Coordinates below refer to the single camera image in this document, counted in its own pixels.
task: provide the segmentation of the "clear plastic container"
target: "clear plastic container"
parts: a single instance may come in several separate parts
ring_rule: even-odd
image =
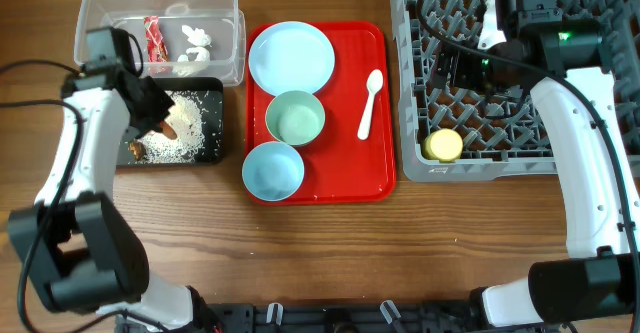
[[[149,63],[144,18],[157,15],[160,31],[171,62]],[[74,60],[77,64],[89,58],[86,31],[88,29],[112,26],[133,34],[142,49],[144,75],[153,77],[177,77],[175,67],[190,67],[193,62],[176,62],[178,56],[193,47],[182,33],[182,25],[201,28],[212,38],[206,47],[211,54],[207,68],[189,77],[215,77],[226,86],[236,86],[244,78],[245,66],[245,23],[244,15],[238,10],[238,0],[82,0],[76,39]],[[136,63],[139,53],[132,42]]]

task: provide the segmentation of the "white rice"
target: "white rice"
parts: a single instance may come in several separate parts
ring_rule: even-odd
[[[169,109],[166,121],[176,131],[178,138],[168,139],[162,133],[149,132],[139,141],[146,150],[145,163],[192,163],[204,146],[202,112],[196,101],[202,103],[196,92],[170,92],[175,102]]]

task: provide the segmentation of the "red packet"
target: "red packet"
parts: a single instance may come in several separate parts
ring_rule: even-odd
[[[169,62],[167,47],[164,45],[164,37],[158,25],[158,16],[144,18],[144,28],[147,35],[147,52],[149,52],[149,62]],[[160,73],[169,70],[170,67],[154,67],[151,73]]]

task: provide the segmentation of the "white food item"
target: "white food item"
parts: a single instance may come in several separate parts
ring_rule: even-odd
[[[187,54],[197,53],[196,62],[208,62],[211,60],[211,53],[204,47],[187,48]]]
[[[196,47],[204,47],[211,44],[211,36],[204,32],[204,29],[193,29],[188,25],[182,26],[182,33],[187,35],[187,41]]]
[[[211,60],[211,54],[209,53],[209,51],[203,47],[188,48],[187,54],[192,54],[192,53],[198,54],[196,56],[196,59],[193,61],[194,63],[189,64],[185,67],[175,66],[173,67],[173,73],[175,73],[179,77],[186,77],[194,73],[198,73],[201,70],[207,69],[208,64],[206,62],[209,62]],[[180,57],[178,57],[178,62],[188,62],[188,61],[189,61],[189,57],[186,54],[182,54],[180,55]]]
[[[149,132],[139,141],[146,149],[147,163],[192,163],[198,150],[204,147],[202,112],[196,104],[197,97],[187,97],[177,92],[167,92],[175,105],[169,108],[166,122],[178,138],[171,140],[162,133]]]

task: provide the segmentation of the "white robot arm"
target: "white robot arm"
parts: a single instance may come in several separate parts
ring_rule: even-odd
[[[85,129],[80,154],[61,203],[74,202],[81,194],[87,193],[104,193],[113,200],[118,147],[130,121],[127,105],[116,89],[102,88],[74,92],[64,101],[82,113]],[[76,118],[69,112],[64,117],[53,168],[38,193],[36,203],[51,204],[69,159],[75,134]],[[153,272],[149,273],[148,287],[138,302],[107,304],[100,307],[97,313],[104,315],[121,310],[146,317],[167,329],[187,326],[194,318],[191,291],[185,286],[173,285]],[[159,331],[153,325],[146,325],[146,328],[150,332]]]
[[[592,102],[611,132],[623,162],[632,219],[638,221],[638,192],[613,109],[613,76],[592,67],[569,70],[567,80]],[[569,257],[597,257],[602,247],[611,248],[614,254],[629,253],[627,238],[620,229],[623,220],[611,161],[602,136],[592,126],[591,115],[571,92],[548,78],[531,90],[531,99],[545,124],[556,160],[567,214]],[[527,278],[487,288],[482,298],[491,325],[542,322],[531,300]]]

